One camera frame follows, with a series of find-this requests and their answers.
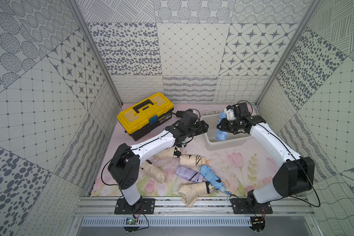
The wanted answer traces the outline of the light blue umbrella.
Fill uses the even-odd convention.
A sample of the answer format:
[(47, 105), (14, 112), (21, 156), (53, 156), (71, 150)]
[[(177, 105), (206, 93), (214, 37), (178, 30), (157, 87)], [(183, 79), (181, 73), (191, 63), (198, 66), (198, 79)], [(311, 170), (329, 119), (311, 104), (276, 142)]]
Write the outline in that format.
[(225, 112), (220, 113), (216, 128), (216, 140), (226, 141), (229, 130), (229, 120)]

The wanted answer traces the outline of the white plastic storage box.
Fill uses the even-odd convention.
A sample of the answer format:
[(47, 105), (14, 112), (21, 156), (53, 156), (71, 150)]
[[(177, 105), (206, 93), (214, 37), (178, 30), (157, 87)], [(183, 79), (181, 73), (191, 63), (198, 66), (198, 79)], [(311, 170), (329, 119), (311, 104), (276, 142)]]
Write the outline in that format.
[(202, 117), (202, 120), (209, 125), (208, 131), (204, 134), (204, 142), (208, 150), (218, 150), (224, 148), (234, 148), (244, 144), (252, 137), (246, 133), (228, 133), (218, 130), (220, 114), (206, 115)]

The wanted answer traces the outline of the lavender umbrella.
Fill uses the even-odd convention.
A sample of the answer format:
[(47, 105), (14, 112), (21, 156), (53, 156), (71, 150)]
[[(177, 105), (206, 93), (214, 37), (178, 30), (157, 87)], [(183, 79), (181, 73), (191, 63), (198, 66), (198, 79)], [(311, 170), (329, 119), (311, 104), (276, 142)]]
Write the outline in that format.
[(185, 166), (178, 166), (176, 175), (192, 183), (202, 183), (204, 181), (204, 177), (200, 173)]

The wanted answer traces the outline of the large beige umbrella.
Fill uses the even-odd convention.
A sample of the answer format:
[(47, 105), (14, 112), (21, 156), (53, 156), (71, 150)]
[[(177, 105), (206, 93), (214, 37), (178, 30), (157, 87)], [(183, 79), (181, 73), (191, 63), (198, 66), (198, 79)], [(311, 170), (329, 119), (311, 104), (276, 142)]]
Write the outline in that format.
[(187, 207), (192, 207), (200, 196), (212, 194), (214, 187), (209, 182), (185, 184), (179, 188), (182, 202)]

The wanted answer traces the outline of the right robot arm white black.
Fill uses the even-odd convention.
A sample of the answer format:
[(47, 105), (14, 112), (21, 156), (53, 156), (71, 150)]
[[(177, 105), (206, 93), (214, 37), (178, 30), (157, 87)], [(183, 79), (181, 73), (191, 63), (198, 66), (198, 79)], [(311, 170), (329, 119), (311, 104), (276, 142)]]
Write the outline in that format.
[(249, 206), (261, 206), (313, 189), (314, 161), (290, 148), (260, 115), (253, 116), (247, 102), (228, 105), (224, 113), (226, 117), (218, 123), (217, 129), (232, 134), (251, 135), (269, 152), (279, 168), (270, 184), (247, 194)]

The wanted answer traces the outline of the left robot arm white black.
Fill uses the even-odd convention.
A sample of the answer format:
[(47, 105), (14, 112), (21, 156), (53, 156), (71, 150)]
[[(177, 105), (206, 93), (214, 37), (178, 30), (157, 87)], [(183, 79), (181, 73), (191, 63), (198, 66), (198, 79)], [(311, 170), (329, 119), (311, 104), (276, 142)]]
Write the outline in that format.
[(205, 121), (188, 109), (160, 134), (136, 145), (121, 144), (106, 166), (128, 206), (137, 207), (142, 203), (136, 186), (141, 164), (165, 149), (182, 146), (187, 138), (207, 133), (208, 128)]

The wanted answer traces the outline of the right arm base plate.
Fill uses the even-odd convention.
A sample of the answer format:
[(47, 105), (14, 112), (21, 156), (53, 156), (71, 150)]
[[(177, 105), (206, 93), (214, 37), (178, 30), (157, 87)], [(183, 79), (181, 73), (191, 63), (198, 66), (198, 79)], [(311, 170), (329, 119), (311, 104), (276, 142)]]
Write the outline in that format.
[(250, 202), (245, 198), (230, 199), (234, 214), (273, 214), (270, 203)]

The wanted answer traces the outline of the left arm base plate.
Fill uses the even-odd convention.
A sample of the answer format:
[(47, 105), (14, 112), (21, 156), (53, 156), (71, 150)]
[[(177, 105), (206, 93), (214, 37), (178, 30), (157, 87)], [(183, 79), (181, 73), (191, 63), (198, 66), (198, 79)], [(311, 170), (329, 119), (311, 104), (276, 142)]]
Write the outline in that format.
[(155, 207), (154, 198), (140, 198), (134, 205), (130, 205), (126, 199), (117, 200), (115, 214), (153, 214)]

